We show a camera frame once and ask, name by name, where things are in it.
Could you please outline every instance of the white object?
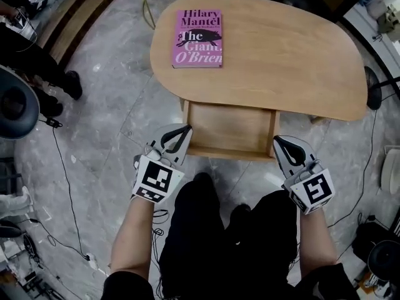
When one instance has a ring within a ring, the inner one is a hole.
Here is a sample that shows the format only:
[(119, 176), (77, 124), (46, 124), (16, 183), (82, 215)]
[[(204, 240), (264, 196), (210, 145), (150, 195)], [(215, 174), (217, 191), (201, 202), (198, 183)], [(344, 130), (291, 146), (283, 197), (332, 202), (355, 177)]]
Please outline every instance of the white object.
[(161, 203), (174, 192), (183, 176), (181, 171), (141, 156), (132, 195)]
[(382, 16), (388, 7), (386, 7), (383, 0), (371, 0), (371, 2), (367, 5), (368, 14), (375, 20), (378, 20), (380, 16)]
[(335, 195), (328, 169), (290, 187), (290, 198), (304, 214), (309, 214), (327, 204)]
[(390, 149), (383, 162), (381, 188), (383, 191), (396, 194), (400, 189), (400, 146)]
[(32, 212), (32, 198), (27, 187), (22, 188), (22, 196), (0, 194), (0, 218), (22, 216)]
[(5, 241), (3, 246), (4, 246), (4, 249), (3, 249), (4, 255), (8, 259), (12, 258), (13, 256), (19, 254), (22, 251), (21, 248), (18, 246), (18, 243), (16, 243), (13, 240)]
[(87, 256), (89, 256), (90, 268), (97, 271), (99, 269), (99, 266), (98, 266), (98, 262), (96, 261), (96, 257), (91, 253), (88, 253)]
[(382, 40), (373, 39), (378, 36), (378, 24), (360, 4), (354, 5), (345, 15), (355, 29), (366, 39), (370, 46), (387, 67), (393, 77), (400, 76), (400, 45), (393, 43), (387, 34), (382, 35)]

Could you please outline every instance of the book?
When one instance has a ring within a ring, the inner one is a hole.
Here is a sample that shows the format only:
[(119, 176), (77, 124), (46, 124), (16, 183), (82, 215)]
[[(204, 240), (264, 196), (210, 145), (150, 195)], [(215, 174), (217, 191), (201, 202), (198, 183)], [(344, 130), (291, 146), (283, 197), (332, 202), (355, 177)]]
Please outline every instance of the book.
[(221, 10), (178, 10), (172, 46), (174, 68), (223, 65)]

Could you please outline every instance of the person's arm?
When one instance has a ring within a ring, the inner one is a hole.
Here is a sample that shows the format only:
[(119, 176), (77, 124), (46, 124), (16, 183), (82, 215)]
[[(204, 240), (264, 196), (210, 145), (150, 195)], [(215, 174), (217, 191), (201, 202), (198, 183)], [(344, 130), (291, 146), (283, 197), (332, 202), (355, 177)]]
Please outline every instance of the person's arm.
[(10, 7), (8, 4), (0, 0), (0, 16), (6, 16), (9, 19), (14, 19), (18, 14), (18, 10)]
[(336, 248), (322, 208), (300, 215), (300, 270), (305, 277), (312, 270), (336, 264)]
[(133, 199), (112, 245), (111, 273), (129, 271), (148, 279), (153, 212), (154, 203)]

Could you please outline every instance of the black shoe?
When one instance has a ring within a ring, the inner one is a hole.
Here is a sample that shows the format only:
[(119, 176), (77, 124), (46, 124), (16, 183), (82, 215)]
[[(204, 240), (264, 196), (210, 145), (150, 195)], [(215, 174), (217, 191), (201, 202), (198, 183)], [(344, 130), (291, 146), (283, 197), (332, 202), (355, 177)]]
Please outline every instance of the black shoe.
[(70, 95), (74, 100), (78, 100), (82, 96), (82, 86), (79, 74), (76, 71), (68, 71), (66, 74), (67, 86), (64, 87), (65, 93)]
[(202, 183), (204, 183), (204, 184), (207, 184), (207, 185), (210, 186), (211, 188), (214, 188), (213, 179), (212, 179), (211, 176), (210, 176), (208, 173), (206, 173), (206, 172), (197, 173), (197, 174), (194, 176), (193, 181), (200, 181), (200, 182), (202, 182)]
[(231, 243), (236, 245), (240, 243), (250, 211), (251, 208), (247, 204), (240, 204), (233, 209), (229, 226), (225, 230), (227, 240)]
[(46, 118), (58, 117), (63, 113), (63, 105), (61, 103), (56, 103), (51, 106), (47, 105), (46, 107), (41, 107), (40, 113)]

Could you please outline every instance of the gray marble floor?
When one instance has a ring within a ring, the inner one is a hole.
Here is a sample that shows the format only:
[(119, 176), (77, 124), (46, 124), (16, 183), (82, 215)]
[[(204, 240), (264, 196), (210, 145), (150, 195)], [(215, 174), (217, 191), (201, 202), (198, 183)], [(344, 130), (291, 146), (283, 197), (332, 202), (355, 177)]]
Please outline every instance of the gray marble floor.
[[(149, 0), (158, 18), (174, 0)], [(68, 69), (80, 73), (84, 96), (72, 101), (60, 89), (47, 89), (64, 103), (55, 130), (71, 182), (82, 248), (95, 255), (99, 271), (94, 271), (78, 254), (62, 246), (52, 247), (39, 226), (27, 230), (37, 241), (46, 266), (81, 299), (99, 299), (113, 239), (126, 212), (133, 182), (133, 156), (141, 152), (144, 139), (159, 126), (181, 122), (176, 96), (164, 89), (153, 76), (149, 47), (153, 31), (141, 16), (141, 0), (115, 0), (94, 23), (69, 63)], [(365, 64), (379, 79), (385, 79), (371, 55), (357, 42)], [(392, 93), (383, 89), (384, 95)], [(390, 225), (400, 197), (379, 190), (379, 172), (384, 146), (400, 144), (398, 121), (400, 102), (390, 97), (378, 112), (366, 111), (363, 120), (354, 122), (326, 120), (312, 125), (310, 117), (283, 112), (281, 133), (308, 141), (331, 172), (337, 196), (325, 207), (328, 224), (347, 214), (358, 200), (363, 187), (363, 169), (371, 152), (374, 116), (373, 152), (366, 170), (364, 196), (356, 210), (331, 229), (338, 253), (342, 253), (357, 228), (357, 216), (375, 214)], [(61, 241), (78, 248), (68, 196), (68, 185), (56, 149), (51, 128), (38, 123), (35, 130), (16, 143), (16, 159), (24, 181), (36, 202), (37, 217)], [(208, 171), (221, 200), (221, 214), (227, 224), (229, 213), (239, 203), (254, 206), (265, 194), (279, 188), (283, 174), (275, 163), (231, 161), (188, 156), (181, 168), (185, 181), (199, 171)], [(173, 212), (174, 198), (162, 206)], [(169, 221), (160, 225), (168, 230)], [(158, 249), (164, 237), (157, 241)], [(364, 264), (351, 248), (341, 258), (346, 272), (354, 278)], [(68, 299), (76, 299), (49, 272), (49, 279)], [(289, 282), (299, 281), (298, 264), (289, 274)], [(150, 281), (158, 283), (158, 272), (151, 266)]]

